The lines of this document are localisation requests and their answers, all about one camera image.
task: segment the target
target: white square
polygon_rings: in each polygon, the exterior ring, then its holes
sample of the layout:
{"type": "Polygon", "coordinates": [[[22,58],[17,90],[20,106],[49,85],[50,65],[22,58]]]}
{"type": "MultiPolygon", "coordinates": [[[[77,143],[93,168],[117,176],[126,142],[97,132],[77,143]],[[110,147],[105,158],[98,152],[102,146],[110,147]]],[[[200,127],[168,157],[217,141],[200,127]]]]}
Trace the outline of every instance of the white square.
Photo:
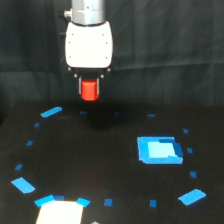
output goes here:
{"type": "Polygon", "coordinates": [[[80,224],[82,212],[76,202],[51,201],[41,206],[36,224],[80,224]]]}
{"type": "Polygon", "coordinates": [[[177,157],[172,143],[148,142],[150,158],[177,157]]]}

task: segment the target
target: black table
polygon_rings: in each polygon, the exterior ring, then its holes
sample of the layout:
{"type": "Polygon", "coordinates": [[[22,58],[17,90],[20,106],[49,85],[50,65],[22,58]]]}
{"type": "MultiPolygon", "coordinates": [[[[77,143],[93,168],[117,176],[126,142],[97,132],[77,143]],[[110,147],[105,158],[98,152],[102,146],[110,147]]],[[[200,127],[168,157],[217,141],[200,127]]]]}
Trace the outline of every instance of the black table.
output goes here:
{"type": "Polygon", "coordinates": [[[21,103],[0,129],[0,223],[35,223],[39,208],[34,201],[48,195],[90,200],[83,224],[222,223],[223,115],[218,107],[21,103]],[[55,106],[63,110],[40,116],[55,106]],[[141,136],[174,136],[182,146],[183,164],[143,164],[137,147],[141,136]],[[15,171],[17,164],[23,165],[20,171],[15,171]],[[190,171],[197,172],[196,179],[190,171]],[[13,186],[19,177],[35,191],[23,194],[13,186]],[[207,196],[185,206],[178,197],[193,189],[207,196]],[[105,198],[113,199],[112,207],[104,206],[105,198]],[[150,208],[150,199],[157,200],[156,208],[150,208]]]}

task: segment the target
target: red object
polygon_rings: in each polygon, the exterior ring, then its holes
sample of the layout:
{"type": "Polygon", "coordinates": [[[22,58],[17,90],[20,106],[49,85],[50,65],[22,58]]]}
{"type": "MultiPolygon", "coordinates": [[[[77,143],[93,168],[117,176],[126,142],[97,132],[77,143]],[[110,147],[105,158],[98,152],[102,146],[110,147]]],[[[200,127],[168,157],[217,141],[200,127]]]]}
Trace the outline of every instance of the red object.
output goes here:
{"type": "Polygon", "coordinates": [[[97,81],[96,80],[84,80],[82,81],[81,97],[86,101],[94,101],[98,99],[97,93],[97,81]]]}

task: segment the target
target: blue tape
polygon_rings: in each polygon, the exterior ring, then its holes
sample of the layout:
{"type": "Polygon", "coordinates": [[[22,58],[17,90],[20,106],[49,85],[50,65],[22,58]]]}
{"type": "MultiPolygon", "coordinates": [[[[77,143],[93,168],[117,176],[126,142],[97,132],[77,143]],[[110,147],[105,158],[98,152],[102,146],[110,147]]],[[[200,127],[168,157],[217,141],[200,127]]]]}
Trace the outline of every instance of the blue tape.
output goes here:
{"type": "Polygon", "coordinates": [[[87,115],[87,112],[86,111],[80,111],[80,114],[87,115]]]}
{"type": "Polygon", "coordinates": [[[156,200],[150,200],[150,207],[155,208],[157,206],[156,200]]]}
{"type": "Polygon", "coordinates": [[[16,168],[15,168],[15,170],[20,170],[21,168],[22,168],[22,164],[18,164],[17,166],[16,166],[16,168]]]}
{"type": "Polygon", "coordinates": [[[206,194],[198,189],[195,189],[181,197],[178,198],[178,200],[182,201],[185,205],[190,205],[201,198],[204,198],[206,194]]]}
{"type": "Polygon", "coordinates": [[[187,152],[188,153],[193,153],[193,149],[192,148],[187,148],[187,152]]]}
{"type": "Polygon", "coordinates": [[[112,206],[112,203],[113,203],[112,199],[105,199],[104,205],[105,206],[112,206]]]}
{"type": "Polygon", "coordinates": [[[188,133],[189,133],[188,129],[183,129],[183,132],[184,132],[185,134],[188,134],[188,133]]]}
{"type": "Polygon", "coordinates": [[[183,156],[181,146],[179,143],[175,143],[174,137],[138,137],[138,152],[139,160],[146,164],[182,164],[183,156]],[[174,151],[177,157],[168,156],[167,158],[150,158],[148,143],[149,142],[163,142],[172,143],[175,145],[174,151]]]}
{"type": "Polygon", "coordinates": [[[90,201],[83,199],[83,198],[79,198],[76,203],[78,203],[79,205],[82,205],[83,207],[86,207],[89,205],[90,201]]]}
{"type": "Polygon", "coordinates": [[[56,201],[64,201],[65,200],[65,196],[54,196],[54,199],[56,201]]]}
{"type": "Polygon", "coordinates": [[[27,146],[31,146],[31,145],[33,145],[33,141],[28,141],[28,142],[26,143],[26,145],[27,145],[27,146]]]}
{"type": "Polygon", "coordinates": [[[169,156],[168,158],[148,158],[143,159],[143,162],[146,164],[182,164],[183,158],[172,156],[169,156]]]}
{"type": "Polygon", "coordinates": [[[53,114],[56,114],[56,113],[58,113],[60,111],[62,111],[62,108],[61,107],[55,107],[55,108],[53,108],[51,110],[48,110],[48,111],[42,113],[41,116],[42,117],[49,117],[49,116],[51,116],[53,114]]]}
{"type": "Polygon", "coordinates": [[[138,142],[160,142],[161,140],[175,140],[174,137],[138,137],[138,142]]]}
{"type": "Polygon", "coordinates": [[[173,147],[174,147],[175,154],[177,156],[180,156],[180,157],[184,156],[183,151],[181,149],[181,145],[179,143],[174,142],[173,147]]]}
{"type": "Polygon", "coordinates": [[[195,171],[191,171],[190,172],[191,177],[196,178],[197,177],[197,173],[195,171]]]}
{"type": "Polygon", "coordinates": [[[155,114],[148,114],[148,117],[155,117],[155,114]]]}
{"type": "Polygon", "coordinates": [[[41,198],[39,200],[34,201],[34,203],[37,205],[37,207],[41,207],[43,204],[46,204],[50,201],[55,201],[53,195],[49,195],[47,197],[41,198]]]}
{"type": "Polygon", "coordinates": [[[40,127],[40,123],[35,123],[34,127],[35,128],[39,128],[40,127]]]}
{"type": "Polygon", "coordinates": [[[35,190],[35,188],[30,183],[28,183],[26,180],[24,180],[22,177],[11,181],[11,183],[15,187],[17,187],[20,191],[22,191],[24,194],[31,193],[35,190]]]}

